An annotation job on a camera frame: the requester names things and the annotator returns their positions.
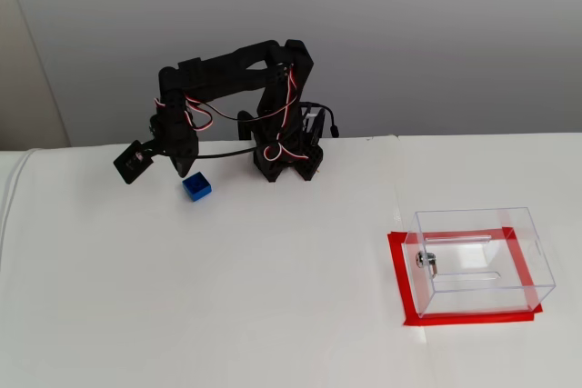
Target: clear plastic box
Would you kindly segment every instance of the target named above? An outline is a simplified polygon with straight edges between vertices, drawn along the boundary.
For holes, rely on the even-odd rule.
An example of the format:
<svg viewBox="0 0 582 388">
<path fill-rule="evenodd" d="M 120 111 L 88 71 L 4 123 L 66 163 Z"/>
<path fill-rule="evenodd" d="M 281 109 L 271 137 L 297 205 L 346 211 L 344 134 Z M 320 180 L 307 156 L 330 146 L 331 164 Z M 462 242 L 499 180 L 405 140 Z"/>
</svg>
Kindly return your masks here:
<svg viewBox="0 0 582 388">
<path fill-rule="evenodd" d="M 403 250 L 420 317 L 533 311 L 556 287 L 527 208 L 418 212 Z"/>
</svg>

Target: blue cube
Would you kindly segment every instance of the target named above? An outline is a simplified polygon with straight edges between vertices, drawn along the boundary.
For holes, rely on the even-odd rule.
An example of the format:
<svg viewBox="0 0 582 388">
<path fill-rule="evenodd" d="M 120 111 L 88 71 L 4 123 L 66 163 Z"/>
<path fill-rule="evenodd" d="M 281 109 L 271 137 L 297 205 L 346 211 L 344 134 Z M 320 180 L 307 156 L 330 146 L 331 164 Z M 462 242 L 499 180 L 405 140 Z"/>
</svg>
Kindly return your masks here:
<svg viewBox="0 0 582 388">
<path fill-rule="evenodd" d="M 200 172 L 188 177 L 187 179 L 182 181 L 182 184 L 184 184 L 184 189 L 186 190 L 186 192 L 188 193 L 193 202 L 195 202 L 196 200 L 200 200 L 202 197 L 204 197 L 207 194 L 210 194 L 210 192 L 212 191 L 210 183 L 206 180 L 204 176 L 202 176 Z"/>
</svg>

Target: black robotic arm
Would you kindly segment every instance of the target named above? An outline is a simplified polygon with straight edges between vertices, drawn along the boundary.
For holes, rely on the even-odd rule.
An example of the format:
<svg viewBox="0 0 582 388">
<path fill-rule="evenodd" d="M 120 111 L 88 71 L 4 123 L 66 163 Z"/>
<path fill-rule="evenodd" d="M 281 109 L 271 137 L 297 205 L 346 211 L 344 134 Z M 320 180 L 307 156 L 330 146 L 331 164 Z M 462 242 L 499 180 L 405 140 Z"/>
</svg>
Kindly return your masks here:
<svg viewBox="0 0 582 388">
<path fill-rule="evenodd" d="M 248 68 L 259 61 L 265 61 L 265 69 Z M 212 125 L 211 113 L 203 109 L 207 107 L 236 120 L 240 139 L 251 139 L 251 134 L 254 135 L 256 147 L 232 154 L 254 152 L 255 165 L 269 182 L 274 182 L 288 166 L 311 180 L 323 159 L 323 151 L 317 145 L 323 109 L 309 132 L 301 109 L 322 105 L 300 102 L 312 67 L 305 45 L 287 40 L 285 46 L 265 41 L 205 61 L 200 58 L 184 61 L 177 69 L 163 68 L 158 76 L 160 98 L 156 99 L 156 114 L 150 119 L 154 139 L 144 144 L 133 142 L 115 159 L 115 167 L 131 184 L 153 163 L 152 156 L 157 154 L 169 156 L 180 177 L 187 175 L 196 158 L 222 156 L 198 155 L 197 132 Z M 244 111 L 230 117 L 210 105 L 219 97 L 261 88 L 265 91 L 257 107 L 257 117 Z M 196 126 L 191 111 L 207 115 L 209 121 Z M 332 134 L 338 136 L 334 125 Z"/>
</svg>

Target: white tabletop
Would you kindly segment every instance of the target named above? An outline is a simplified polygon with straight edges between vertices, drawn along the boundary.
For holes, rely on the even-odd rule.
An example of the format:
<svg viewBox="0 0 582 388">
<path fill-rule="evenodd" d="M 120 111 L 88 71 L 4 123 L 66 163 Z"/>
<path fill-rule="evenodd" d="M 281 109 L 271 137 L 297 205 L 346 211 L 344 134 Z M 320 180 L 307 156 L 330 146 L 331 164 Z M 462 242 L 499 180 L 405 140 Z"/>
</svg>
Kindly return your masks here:
<svg viewBox="0 0 582 388">
<path fill-rule="evenodd" d="M 268 184 L 250 156 L 197 161 L 213 193 L 196 203 L 166 159 L 127 186 L 111 164 L 123 146 L 36 152 L 0 265 L 0 386 L 575 386 L 581 146 L 327 140 L 310 183 Z M 544 312 L 402 326 L 386 233 L 416 210 L 505 206 L 528 206 L 544 242 Z"/>
</svg>

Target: red tape square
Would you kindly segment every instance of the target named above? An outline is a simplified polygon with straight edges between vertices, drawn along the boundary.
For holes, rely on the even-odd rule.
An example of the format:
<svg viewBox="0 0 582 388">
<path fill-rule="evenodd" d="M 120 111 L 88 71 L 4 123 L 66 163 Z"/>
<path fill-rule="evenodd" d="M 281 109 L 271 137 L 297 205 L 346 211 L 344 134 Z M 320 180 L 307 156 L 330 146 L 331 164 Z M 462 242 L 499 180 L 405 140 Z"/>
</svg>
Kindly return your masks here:
<svg viewBox="0 0 582 388">
<path fill-rule="evenodd" d="M 525 286 L 533 285 L 531 274 L 527 269 L 526 259 L 524 258 L 516 233 L 513 228 L 504 227 L 502 229 L 494 229 L 489 231 L 479 231 L 480 235 L 483 232 L 491 234 L 493 238 L 505 238 L 509 252 L 513 256 L 516 265 L 517 274 L 521 283 Z M 451 236 L 467 236 L 467 232 L 439 232 L 432 233 L 431 237 L 451 237 Z M 447 324 L 482 324 L 482 323 L 513 323 L 513 322 L 533 322 L 534 315 L 542 312 L 542 305 L 539 304 L 533 311 L 515 311 L 503 313 L 432 313 L 424 317 L 420 317 L 416 312 L 415 302 L 412 297 L 410 283 L 408 282 L 408 274 L 406 272 L 406 261 L 402 251 L 402 244 L 406 240 L 406 232 L 392 232 L 388 234 L 388 245 L 392 253 L 392 262 L 394 263 L 394 270 L 396 272 L 396 280 L 398 288 L 400 289 L 400 297 L 404 306 L 406 319 L 405 326 L 442 326 Z M 526 298 L 531 302 L 536 297 L 532 294 L 535 290 L 526 289 Z"/>
</svg>

